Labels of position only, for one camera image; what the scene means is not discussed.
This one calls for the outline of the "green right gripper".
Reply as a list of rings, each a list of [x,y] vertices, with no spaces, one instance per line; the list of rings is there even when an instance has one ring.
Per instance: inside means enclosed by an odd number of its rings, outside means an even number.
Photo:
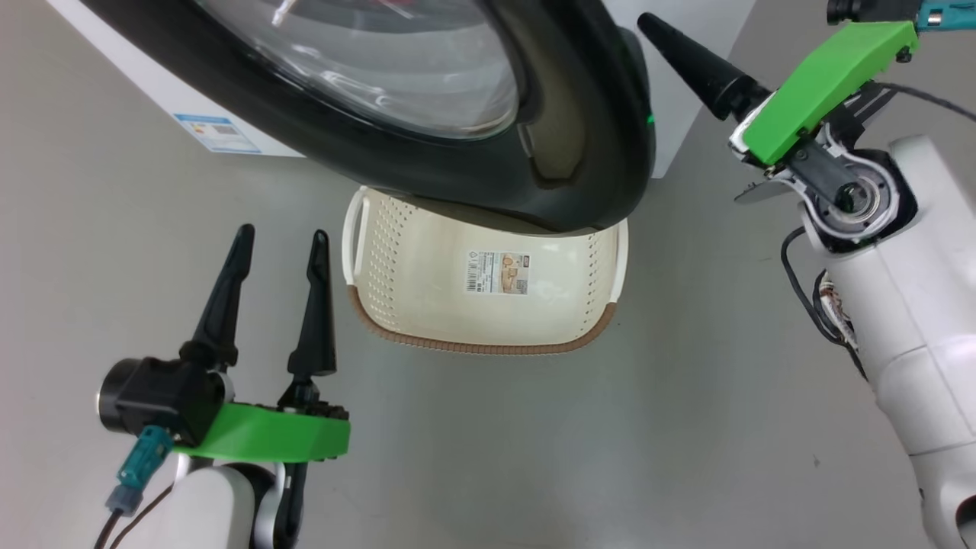
[[[771,91],[655,14],[645,11],[637,26],[715,118],[731,116],[739,122],[729,149],[739,160],[752,159],[761,167],[787,160],[803,131],[813,130],[884,72],[899,52],[913,53],[918,47],[912,21],[851,22]]]

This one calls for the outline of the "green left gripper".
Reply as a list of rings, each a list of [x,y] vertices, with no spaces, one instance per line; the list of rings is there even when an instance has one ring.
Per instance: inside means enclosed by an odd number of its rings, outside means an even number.
[[[237,364],[235,344],[242,285],[252,264],[255,228],[237,230],[222,270],[191,340],[180,348],[180,359],[226,371]],[[314,379],[338,370],[330,243],[324,230],[313,234],[306,269],[308,295],[302,329],[288,359],[290,385],[279,404],[314,404],[319,399]],[[243,403],[226,403],[195,446],[175,445],[173,451],[192,458],[248,463],[307,463],[339,458],[348,452],[352,424],[345,419],[284,413]]]

